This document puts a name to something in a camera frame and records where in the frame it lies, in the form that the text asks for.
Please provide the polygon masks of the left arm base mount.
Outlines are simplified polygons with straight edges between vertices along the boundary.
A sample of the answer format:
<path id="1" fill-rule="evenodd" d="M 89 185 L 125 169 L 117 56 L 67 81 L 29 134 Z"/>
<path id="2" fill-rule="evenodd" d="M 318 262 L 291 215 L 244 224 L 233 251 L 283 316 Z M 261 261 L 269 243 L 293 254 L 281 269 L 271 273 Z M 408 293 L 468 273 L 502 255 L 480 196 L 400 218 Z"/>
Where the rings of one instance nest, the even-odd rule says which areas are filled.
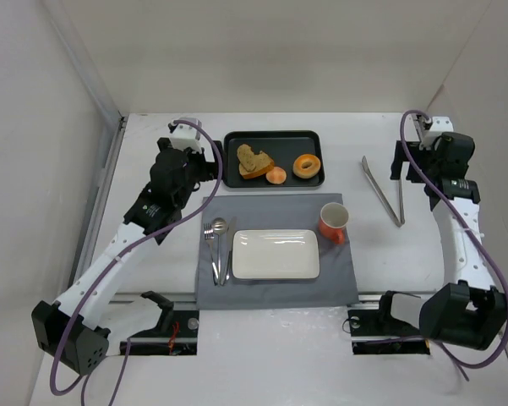
<path id="1" fill-rule="evenodd" d="M 194 356 L 198 349 L 199 309 L 192 294 L 164 294 L 173 310 L 163 310 L 151 329 L 134 334 L 130 354 Z"/>

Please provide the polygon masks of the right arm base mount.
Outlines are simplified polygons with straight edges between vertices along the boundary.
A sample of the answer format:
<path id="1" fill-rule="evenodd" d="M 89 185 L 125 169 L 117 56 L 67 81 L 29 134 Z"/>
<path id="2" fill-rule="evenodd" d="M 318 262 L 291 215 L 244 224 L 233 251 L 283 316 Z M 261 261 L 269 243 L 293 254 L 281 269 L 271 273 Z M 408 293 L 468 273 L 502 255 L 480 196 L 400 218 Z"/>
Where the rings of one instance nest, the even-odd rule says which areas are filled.
<path id="1" fill-rule="evenodd" d="M 430 355 L 428 341 L 411 324 L 391 315 L 395 291 L 381 295 L 378 307 L 352 306 L 342 328 L 348 327 L 354 355 Z"/>

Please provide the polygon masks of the metal tongs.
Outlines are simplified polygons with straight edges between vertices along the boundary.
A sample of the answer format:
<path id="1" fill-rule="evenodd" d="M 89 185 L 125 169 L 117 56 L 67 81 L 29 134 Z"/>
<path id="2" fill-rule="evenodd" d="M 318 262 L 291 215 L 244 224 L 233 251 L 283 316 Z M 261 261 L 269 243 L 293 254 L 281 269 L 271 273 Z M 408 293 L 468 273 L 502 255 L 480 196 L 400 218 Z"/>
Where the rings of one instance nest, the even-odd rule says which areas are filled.
<path id="1" fill-rule="evenodd" d="M 398 228 L 401 228 L 406 222 L 402 181 L 400 179 L 397 180 L 398 211 L 395 211 L 395 209 L 392 207 L 391 203 L 387 199 L 384 191 L 376 181 L 373 173 L 371 172 L 369 162 L 366 156 L 362 156 L 361 167 L 363 169 L 363 173 L 370 182 L 375 194 L 378 196 L 381 205 L 384 207 L 390 219 Z"/>

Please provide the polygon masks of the small round bun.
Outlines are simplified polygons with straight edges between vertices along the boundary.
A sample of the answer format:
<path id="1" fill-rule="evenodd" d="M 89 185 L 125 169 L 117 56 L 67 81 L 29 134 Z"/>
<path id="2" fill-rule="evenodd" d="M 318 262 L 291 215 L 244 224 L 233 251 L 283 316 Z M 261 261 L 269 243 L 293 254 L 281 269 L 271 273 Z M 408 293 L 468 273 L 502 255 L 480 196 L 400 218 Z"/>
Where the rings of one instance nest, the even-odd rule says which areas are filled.
<path id="1" fill-rule="evenodd" d="M 287 172 L 281 167 L 273 167 L 265 177 L 270 184 L 280 185 L 286 182 Z"/>

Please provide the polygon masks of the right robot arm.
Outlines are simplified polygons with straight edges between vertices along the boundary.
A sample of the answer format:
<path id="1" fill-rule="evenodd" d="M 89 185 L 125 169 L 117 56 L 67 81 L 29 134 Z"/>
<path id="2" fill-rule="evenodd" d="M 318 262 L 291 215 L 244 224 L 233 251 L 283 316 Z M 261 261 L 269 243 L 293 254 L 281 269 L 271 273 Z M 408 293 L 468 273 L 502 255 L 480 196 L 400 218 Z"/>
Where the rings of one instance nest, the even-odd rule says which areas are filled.
<path id="1" fill-rule="evenodd" d="M 444 285 L 429 299 L 386 292 L 380 299 L 379 321 L 396 334 L 425 338 L 465 348 L 485 350 L 507 321 L 507 298 L 494 285 L 486 259 L 476 244 L 480 195 L 465 178 L 475 151 L 473 139 L 444 132 L 428 145 L 399 140 L 391 164 L 391 179 L 423 183 L 440 232 L 445 268 Z"/>

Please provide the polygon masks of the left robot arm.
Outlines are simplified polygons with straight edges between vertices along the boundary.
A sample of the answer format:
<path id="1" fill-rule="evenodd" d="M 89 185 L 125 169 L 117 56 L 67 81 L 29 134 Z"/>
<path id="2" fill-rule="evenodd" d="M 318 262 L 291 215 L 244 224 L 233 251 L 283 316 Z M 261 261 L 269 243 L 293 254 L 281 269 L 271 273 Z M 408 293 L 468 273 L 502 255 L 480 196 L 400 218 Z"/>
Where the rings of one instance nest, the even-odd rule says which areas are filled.
<path id="1" fill-rule="evenodd" d="M 182 210 L 200 184 L 221 180 L 221 142 L 212 144 L 213 162 L 206 161 L 198 145 L 179 150 L 168 138 L 157 144 L 150 182 L 124 215 L 112 241 L 73 286 L 53 303 L 41 301 L 32 311 L 39 347 L 79 376 L 89 375 L 105 356 L 118 354 L 128 337 L 168 328 L 173 303 L 153 291 L 114 314 L 107 306 L 138 264 L 186 222 Z"/>

